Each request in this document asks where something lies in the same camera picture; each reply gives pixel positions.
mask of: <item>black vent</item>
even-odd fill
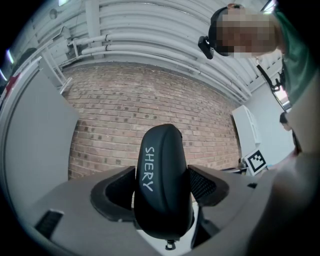
[[[48,210],[42,219],[35,226],[44,237],[50,239],[63,214],[58,211]]]
[[[208,196],[216,190],[217,186],[213,181],[199,175],[199,173],[192,169],[189,170],[189,173],[191,192],[195,200],[198,201],[200,198]]]

